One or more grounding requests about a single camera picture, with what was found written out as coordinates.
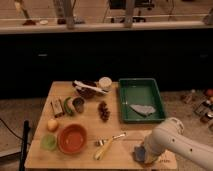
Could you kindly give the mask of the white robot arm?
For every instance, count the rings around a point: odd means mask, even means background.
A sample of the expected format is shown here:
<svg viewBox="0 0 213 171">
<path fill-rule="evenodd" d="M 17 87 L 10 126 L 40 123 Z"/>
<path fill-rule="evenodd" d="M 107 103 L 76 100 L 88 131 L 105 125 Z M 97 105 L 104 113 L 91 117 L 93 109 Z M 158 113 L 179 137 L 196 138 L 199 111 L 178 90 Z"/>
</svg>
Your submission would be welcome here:
<svg viewBox="0 0 213 171">
<path fill-rule="evenodd" d="M 153 163 L 162 153 L 169 150 L 207 171 L 213 171 L 213 147 L 186 138 L 183 132 L 183 123 L 175 117 L 167 118 L 156 126 L 144 139 L 144 162 Z"/>
</svg>

